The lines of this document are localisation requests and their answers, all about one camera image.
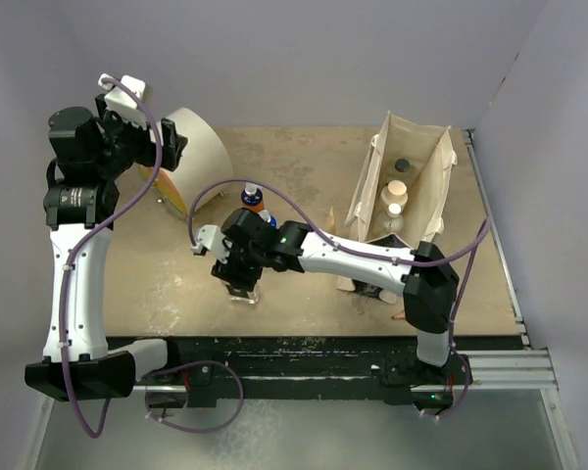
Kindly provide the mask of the clear square bottle front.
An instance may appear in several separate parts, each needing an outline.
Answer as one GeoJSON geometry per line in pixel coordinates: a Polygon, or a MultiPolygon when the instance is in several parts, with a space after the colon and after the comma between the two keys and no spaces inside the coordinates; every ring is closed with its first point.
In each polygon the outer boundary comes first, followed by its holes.
{"type": "Polygon", "coordinates": [[[260,295],[255,291],[246,291],[231,288],[228,290],[229,299],[232,302],[243,303],[248,305],[256,305],[259,301],[260,295]]]}

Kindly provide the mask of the clear square bottle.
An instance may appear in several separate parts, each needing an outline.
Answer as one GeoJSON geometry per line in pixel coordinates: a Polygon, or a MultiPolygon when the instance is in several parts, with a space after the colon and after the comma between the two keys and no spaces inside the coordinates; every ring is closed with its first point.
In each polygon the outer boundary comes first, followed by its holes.
{"type": "Polygon", "coordinates": [[[228,290],[229,299],[232,302],[243,303],[248,305],[256,305],[259,301],[260,295],[255,291],[246,291],[231,288],[228,290]]]}
{"type": "Polygon", "coordinates": [[[407,175],[412,169],[411,162],[408,159],[401,158],[397,159],[394,163],[395,170],[401,175],[407,175]]]}

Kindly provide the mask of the bright blue orange pump bottle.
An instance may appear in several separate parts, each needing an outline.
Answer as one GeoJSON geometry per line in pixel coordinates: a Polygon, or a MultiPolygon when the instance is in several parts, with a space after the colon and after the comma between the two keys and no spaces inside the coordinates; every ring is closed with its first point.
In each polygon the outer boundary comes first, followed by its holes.
{"type": "Polygon", "coordinates": [[[259,211],[259,216],[265,221],[267,222],[270,226],[276,228],[277,227],[277,222],[276,219],[273,215],[270,214],[270,212],[268,210],[261,210],[259,211]]]}

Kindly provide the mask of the silver metallic bottle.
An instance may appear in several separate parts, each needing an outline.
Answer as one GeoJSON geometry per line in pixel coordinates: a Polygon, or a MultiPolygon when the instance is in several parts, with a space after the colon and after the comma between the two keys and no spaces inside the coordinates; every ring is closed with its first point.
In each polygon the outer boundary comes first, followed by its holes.
{"type": "Polygon", "coordinates": [[[384,235],[398,234],[404,226],[403,210],[399,204],[392,203],[384,212],[380,212],[376,218],[377,232],[384,235]]]}

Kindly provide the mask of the white bottle wooden cap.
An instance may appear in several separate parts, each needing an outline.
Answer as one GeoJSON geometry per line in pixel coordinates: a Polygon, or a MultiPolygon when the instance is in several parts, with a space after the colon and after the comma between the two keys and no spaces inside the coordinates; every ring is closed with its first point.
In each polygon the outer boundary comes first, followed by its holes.
{"type": "Polygon", "coordinates": [[[386,206],[397,204],[403,209],[409,199],[408,187],[401,180],[391,180],[381,190],[380,197],[386,206]]]}

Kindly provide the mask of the canvas tote bag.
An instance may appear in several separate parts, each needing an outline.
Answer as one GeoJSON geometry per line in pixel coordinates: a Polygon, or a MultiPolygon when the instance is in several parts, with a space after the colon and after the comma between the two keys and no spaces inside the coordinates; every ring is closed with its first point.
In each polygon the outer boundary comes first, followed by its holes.
{"type": "Polygon", "coordinates": [[[458,157],[449,126],[389,113],[369,144],[348,210],[348,238],[401,241],[415,248],[444,232],[452,170],[458,157]]]}

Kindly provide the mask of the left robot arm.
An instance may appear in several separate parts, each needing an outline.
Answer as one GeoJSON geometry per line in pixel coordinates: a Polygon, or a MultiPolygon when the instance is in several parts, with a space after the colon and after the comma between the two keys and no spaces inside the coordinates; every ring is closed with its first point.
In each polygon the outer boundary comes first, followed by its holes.
{"type": "Polygon", "coordinates": [[[24,369],[25,383],[55,400],[125,398],[142,377],[141,353],[148,373],[161,384],[178,379],[180,357],[166,343],[147,341],[111,351],[104,332],[105,261],[113,236],[111,218],[119,199],[117,178],[133,164],[166,170],[178,167],[188,143],[172,119],[159,124],[158,150],[145,122],[130,120],[119,106],[95,99],[95,111],[69,107],[48,119],[55,153],[46,170],[45,223],[53,248],[51,321],[42,358],[24,369]]]}

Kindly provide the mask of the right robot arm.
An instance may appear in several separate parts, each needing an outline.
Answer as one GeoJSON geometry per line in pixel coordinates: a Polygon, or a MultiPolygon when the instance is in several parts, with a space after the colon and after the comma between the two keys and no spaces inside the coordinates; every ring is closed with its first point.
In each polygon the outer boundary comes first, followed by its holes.
{"type": "Polygon", "coordinates": [[[385,290],[403,300],[416,329],[416,372],[438,383],[451,371],[450,319],[460,279],[438,247],[414,250],[356,242],[288,220],[273,226],[248,209],[235,210],[221,225],[196,233],[199,253],[211,253],[213,276],[251,292],[264,269],[332,274],[385,290]]]}

